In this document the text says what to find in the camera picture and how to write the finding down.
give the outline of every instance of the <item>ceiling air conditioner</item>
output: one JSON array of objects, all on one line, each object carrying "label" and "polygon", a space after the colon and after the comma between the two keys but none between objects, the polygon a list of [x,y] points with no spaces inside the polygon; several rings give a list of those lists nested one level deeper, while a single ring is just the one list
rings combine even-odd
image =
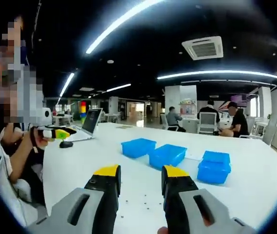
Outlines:
[{"label": "ceiling air conditioner", "polygon": [[223,57],[223,46],[220,36],[184,41],[182,46],[193,60]]}]

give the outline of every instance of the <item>laptop screen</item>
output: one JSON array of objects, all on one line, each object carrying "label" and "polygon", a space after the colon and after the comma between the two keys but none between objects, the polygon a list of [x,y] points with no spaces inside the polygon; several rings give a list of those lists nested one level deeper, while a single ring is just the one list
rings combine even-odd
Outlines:
[{"label": "laptop screen", "polygon": [[88,131],[89,133],[93,134],[96,124],[98,122],[100,113],[101,113],[101,109],[88,110],[88,112],[86,113],[86,118],[82,128]]}]

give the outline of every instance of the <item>laptop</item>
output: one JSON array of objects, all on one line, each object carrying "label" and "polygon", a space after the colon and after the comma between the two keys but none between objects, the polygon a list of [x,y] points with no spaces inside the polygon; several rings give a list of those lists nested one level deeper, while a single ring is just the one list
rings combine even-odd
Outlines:
[{"label": "laptop", "polygon": [[99,122],[101,111],[102,108],[88,110],[82,128],[78,130],[77,133],[66,138],[64,141],[75,142],[93,139],[93,134]]}]

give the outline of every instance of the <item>black ceiling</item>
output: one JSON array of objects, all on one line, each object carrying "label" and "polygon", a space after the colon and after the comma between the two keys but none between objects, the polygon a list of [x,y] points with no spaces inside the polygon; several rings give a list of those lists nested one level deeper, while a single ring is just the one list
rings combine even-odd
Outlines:
[{"label": "black ceiling", "polygon": [[[204,79],[257,80],[277,85],[274,78],[242,74],[156,79],[163,75],[203,70],[274,74],[277,71],[277,33],[269,20],[246,0],[234,3],[165,0],[130,18],[91,54],[85,53],[113,21],[140,2],[72,0],[58,2],[56,6],[51,1],[42,1],[33,48],[28,49],[31,51],[28,54],[37,68],[37,76],[43,78],[44,95],[59,96],[71,72],[75,76],[63,97],[72,97],[73,94],[87,97],[97,90],[105,91],[128,83],[132,86],[98,97],[161,99],[165,85]],[[186,40],[210,36],[221,36],[223,58],[193,61],[181,45]],[[198,99],[217,94],[222,97],[231,93],[248,93],[258,86],[241,82],[202,82],[198,85]],[[81,87],[94,90],[82,92],[79,91]]]}]

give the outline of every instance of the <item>gray gripper housing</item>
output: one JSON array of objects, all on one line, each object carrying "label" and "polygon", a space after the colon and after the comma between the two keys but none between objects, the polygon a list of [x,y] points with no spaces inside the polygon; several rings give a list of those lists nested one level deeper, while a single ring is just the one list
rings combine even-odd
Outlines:
[{"label": "gray gripper housing", "polygon": [[38,234],[91,234],[103,195],[102,191],[76,188],[52,207],[51,216],[31,224],[28,231]]},{"label": "gray gripper housing", "polygon": [[[230,219],[228,209],[205,189],[180,192],[185,207],[190,234],[255,234],[256,231],[237,218]],[[194,197],[202,197],[213,217],[213,223],[205,226]]]}]

